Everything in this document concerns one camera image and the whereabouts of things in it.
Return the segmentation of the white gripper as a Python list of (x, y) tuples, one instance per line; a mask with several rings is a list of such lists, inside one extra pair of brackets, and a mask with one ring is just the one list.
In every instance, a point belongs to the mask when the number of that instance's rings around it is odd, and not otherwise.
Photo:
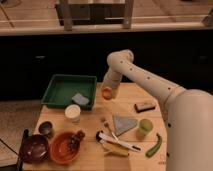
[(117, 94), (118, 94), (118, 89), (119, 89), (119, 82), (103, 82), (101, 90), (105, 87), (109, 87), (112, 90), (113, 98), (115, 99)]

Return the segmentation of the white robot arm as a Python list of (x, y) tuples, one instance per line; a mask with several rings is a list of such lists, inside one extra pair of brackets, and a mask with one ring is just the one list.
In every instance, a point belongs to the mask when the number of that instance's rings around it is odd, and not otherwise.
[(167, 116), (166, 171), (213, 171), (213, 95), (186, 89), (133, 64), (130, 50), (112, 52), (102, 96), (112, 99), (123, 77), (155, 97)]

